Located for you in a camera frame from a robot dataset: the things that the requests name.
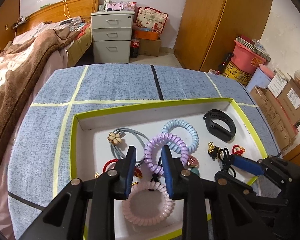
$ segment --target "cardboard box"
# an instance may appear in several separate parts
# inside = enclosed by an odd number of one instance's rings
[[[286,79],[289,80],[282,73],[277,73],[269,83],[268,89],[271,91],[275,98],[277,98],[280,95],[280,93],[288,83]]]
[[[292,125],[285,110],[283,109],[283,107],[281,106],[279,101],[274,97],[274,95],[269,90],[266,90],[266,89],[265,90],[262,89],[262,92],[266,95],[266,98],[270,101],[270,103],[274,107],[275,111],[280,116],[280,118],[284,124],[284,127],[286,128],[286,130],[290,136],[290,139],[292,140],[298,134],[298,129]]]
[[[139,55],[147,55],[147,56],[159,56],[159,50],[161,46],[161,40],[160,38],[156,41],[151,40],[145,40],[145,39],[139,39],[140,45],[139,45]]]
[[[278,101],[287,113],[291,123],[296,125],[300,121],[300,88],[290,79],[278,96]]]
[[[260,107],[260,110],[266,117],[266,120],[274,134],[274,137],[278,143],[280,150],[289,146],[291,143],[290,136],[286,128],[284,127],[281,117],[275,111],[273,105],[267,99],[263,91],[258,87],[254,87],[251,90],[250,95],[257,102],[258,106]]]

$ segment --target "brown blanket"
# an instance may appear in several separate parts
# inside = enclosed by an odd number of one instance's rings
[[[15,125],[48,58],[54,51],[70,44],[79,33],[80,31],[70,32],[69,28],[50,29],[1,52],[0,164]]]

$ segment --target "bed frame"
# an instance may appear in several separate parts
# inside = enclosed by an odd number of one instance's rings
[[[90,20],[90,14],[98,11],[99,0],[63,0],[49,5],[30,15],[30,20],[17,27],[17,35],[25,33],[41,22],[53,23],[66,20],[69,17],[81,16]]]

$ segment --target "red hair tie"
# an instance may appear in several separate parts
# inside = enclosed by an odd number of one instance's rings
[[[115,163],[115,162],[117,162],[117,161],[118,161],[118,159],[109,160],[109,161],[105,164],[105,166],[103,166],[103,171],[102,171],[102,172],[106,172],[106,169],[107,169],[107,167],[109,166],[109,164]],[[134,176],[136,176],[136,177],[142,179],[142,173],[141,173],[141,170],[138,169],[137,167],[134,167]]]

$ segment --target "wardrobe door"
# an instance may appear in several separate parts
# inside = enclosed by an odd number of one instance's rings
[[[200,71],[218,69],[225,55],[232,52],[237,36],[260,40],[265,29],[272,0],[226,0],[210,48]]]
[[[199,70],[216,31],[226,0],[186,0],[175,44],[184,68]]]

